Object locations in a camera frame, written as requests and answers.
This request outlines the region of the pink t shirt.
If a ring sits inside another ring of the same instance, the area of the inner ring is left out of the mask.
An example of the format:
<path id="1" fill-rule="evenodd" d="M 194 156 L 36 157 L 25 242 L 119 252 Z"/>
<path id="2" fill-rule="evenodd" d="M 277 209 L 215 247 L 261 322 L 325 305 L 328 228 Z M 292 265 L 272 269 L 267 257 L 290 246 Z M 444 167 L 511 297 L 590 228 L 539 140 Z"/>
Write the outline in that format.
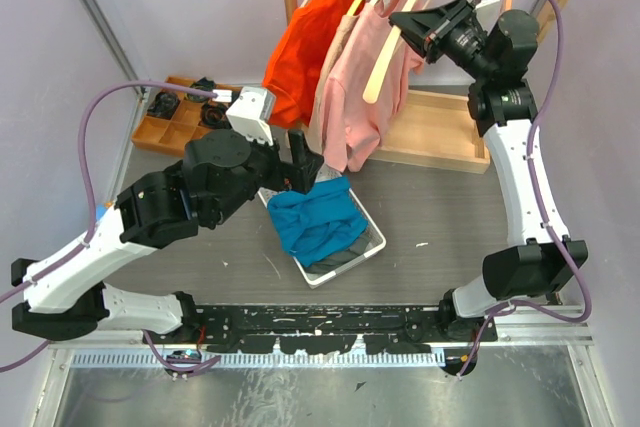
<path id="1" fill-rule="evenodd" d="M 339 172 L 359 171 L 379 147 L 391 120 L 404 107 L 409 90 L 409 73 L 422 70 L 424 61 L 404 43 L 389 65 L 379 99 L 368 104 L 362 98 L 375 61 L 392 26 L 389 15 L 406 0 L 399 0 L 380 15 L 362 3 L 358 20 L 324 86 L 321 112 L 325 163 Z"/>

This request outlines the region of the cream wooden hanger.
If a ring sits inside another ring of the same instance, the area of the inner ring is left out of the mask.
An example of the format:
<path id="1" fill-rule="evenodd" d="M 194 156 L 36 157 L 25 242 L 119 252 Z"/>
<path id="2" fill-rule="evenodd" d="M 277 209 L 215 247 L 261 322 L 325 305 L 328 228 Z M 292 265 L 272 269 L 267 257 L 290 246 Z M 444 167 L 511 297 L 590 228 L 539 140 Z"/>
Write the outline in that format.
<path id="1" fill-rule="evenodd" d="M 420 3 L 420 0 L 406 0 L 400 9 L 401 13 L 410 13 L 418 6 L 422 10 L 426 9 L 431 0 L 425 0 Z M 373 69 L 370 73 L 369 79 L 363 91 L 363 100 L 368 104 L 374 104 L 378 101 L 382 85 L 386 77 L 389 65 L 393 59 L 397 50 L 397 45 L 400 41 L 400 28 L 393 26 L 389 35 L 387 36 L 381 51 L 375 61 Z"/>

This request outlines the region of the teal blue t shirt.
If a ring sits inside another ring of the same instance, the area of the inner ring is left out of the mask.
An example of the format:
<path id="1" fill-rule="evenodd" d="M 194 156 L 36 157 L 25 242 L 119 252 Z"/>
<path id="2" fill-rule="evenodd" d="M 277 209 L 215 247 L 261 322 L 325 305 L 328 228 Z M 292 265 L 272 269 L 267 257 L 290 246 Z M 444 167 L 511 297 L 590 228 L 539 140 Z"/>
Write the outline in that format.
<path id="1" fill-rule="evenodd" d="M 283 250 L 305 268 L 347 250 L 368 221 L 350 195 L 345 177 L 318 182 L 307 194 L 288 191 L 267 203 Z"/>

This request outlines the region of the dark grey t shirt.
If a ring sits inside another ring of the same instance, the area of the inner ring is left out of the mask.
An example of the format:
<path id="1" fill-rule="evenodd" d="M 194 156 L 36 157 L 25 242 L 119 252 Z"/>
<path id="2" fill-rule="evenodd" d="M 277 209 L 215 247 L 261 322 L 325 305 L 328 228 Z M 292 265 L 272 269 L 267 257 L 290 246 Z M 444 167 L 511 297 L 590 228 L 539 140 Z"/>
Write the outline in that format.
<path id="1" fill-rule="evenodd" d="M 347 264 L 364 254 L 370 243 L 367 233 L 362 233 L 346 250 L 335 252 L 326 258 L 306 267 L 306 272 L 313 275 L 325 275 Z"/>

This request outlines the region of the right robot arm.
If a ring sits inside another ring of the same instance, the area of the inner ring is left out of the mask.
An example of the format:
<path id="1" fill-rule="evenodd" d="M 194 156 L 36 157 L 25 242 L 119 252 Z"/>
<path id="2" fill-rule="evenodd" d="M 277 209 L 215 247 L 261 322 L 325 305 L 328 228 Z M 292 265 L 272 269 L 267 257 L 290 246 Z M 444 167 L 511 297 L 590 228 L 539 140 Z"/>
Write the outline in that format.
<path id="1" fill-rule="evenodd" d="M 525 79 L 537 51 L 539 25 L 522 10 L 481 25 L 469 0 L 414 12 L 390 23 L 432 64 L 446 56 L 469 74 L 468 110 L 496 166 L 507 215 L 507 246 L 486 256 L 479 277 L 448 291 L 438 306 L 444 337 L 459 341 L 489 309 L 560 291 L 588 258 L 572 239 L 551 193 L 540 153 L 534 95 Z"/>

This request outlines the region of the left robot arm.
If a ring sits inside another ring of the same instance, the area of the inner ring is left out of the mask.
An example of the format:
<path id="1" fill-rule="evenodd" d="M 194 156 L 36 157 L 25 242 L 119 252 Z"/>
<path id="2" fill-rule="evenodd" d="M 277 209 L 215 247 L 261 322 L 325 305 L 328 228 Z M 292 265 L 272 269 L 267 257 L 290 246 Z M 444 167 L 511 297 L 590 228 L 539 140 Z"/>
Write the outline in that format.
<path id="1" fill-rule="evenodd" d="M 277 142 L 213 131 L 189 142 L 182 160 L 121 192 L 91 237 L 82 235 L 41 261 L 14 261 L 12 280 L 27 287 L 12 309 L 13 329 L 48 341 L 96 330 L 145 330 L 178 343 L 194 340 L 200 316 L 191 295 L 128 292 L 105 280 L 136 259 L 222 225 L 260 189 L 308 193 L 324 159 L 309 148 L 302 131 L 290 132 L 289 140 L 292 159 L 285 161 Z"/>

